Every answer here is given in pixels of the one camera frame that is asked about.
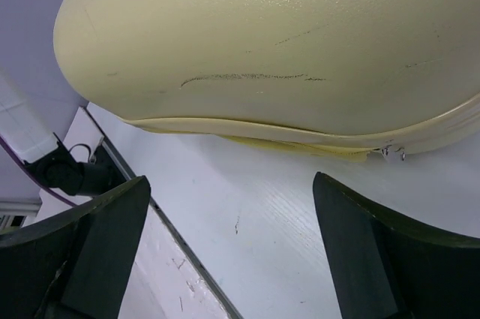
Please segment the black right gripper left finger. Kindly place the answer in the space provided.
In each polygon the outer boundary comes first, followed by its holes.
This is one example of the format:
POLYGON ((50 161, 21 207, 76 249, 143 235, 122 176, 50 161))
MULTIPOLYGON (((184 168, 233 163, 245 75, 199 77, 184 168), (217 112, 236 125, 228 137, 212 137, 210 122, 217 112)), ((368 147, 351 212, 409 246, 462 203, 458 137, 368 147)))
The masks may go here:
POLYGON ((117 318, 151 196, 136 177, 1 235, 1 317, 117 318))

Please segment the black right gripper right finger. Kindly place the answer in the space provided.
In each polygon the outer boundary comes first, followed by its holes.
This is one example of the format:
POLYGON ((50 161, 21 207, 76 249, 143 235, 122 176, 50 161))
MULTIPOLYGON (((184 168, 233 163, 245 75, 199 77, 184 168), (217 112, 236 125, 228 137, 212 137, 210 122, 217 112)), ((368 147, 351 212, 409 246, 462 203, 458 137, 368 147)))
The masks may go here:
POLYGON ((313 180, 343 318, 479 317, 479 239, 417 221, 325 173, 313 180))

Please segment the silver zipper pull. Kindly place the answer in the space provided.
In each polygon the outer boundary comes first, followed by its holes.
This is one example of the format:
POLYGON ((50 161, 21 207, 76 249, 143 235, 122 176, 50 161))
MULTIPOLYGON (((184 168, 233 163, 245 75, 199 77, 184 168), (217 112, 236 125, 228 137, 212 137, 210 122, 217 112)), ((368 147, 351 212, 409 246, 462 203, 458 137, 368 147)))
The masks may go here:
POLYGON ((388 163, 404 162, 407 156, 404 146, 393 140, 382 146, 379 153, 388 163))

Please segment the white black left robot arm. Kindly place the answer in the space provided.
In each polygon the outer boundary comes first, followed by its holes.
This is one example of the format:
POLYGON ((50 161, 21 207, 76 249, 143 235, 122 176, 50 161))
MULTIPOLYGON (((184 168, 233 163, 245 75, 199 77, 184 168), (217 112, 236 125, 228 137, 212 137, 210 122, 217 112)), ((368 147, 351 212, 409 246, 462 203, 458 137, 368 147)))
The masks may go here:
POLYGON ((96 197, 125 182, 105 149, 99 161, 75 159, 6 74, 1 74, 1 147, 34 183, 69 206, 75 204, 67 197, 96 197))

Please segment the yellow hard-shell suitcase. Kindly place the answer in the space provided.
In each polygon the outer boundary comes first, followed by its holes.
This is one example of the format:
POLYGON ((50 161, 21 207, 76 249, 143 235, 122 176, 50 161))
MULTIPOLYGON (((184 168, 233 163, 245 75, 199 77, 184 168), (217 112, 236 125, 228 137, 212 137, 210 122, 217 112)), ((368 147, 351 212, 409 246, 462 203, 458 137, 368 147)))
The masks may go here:
POLYGON ((63 0, 53 44, 144 131, 364 160, 479 130, 479 0, 63 0))

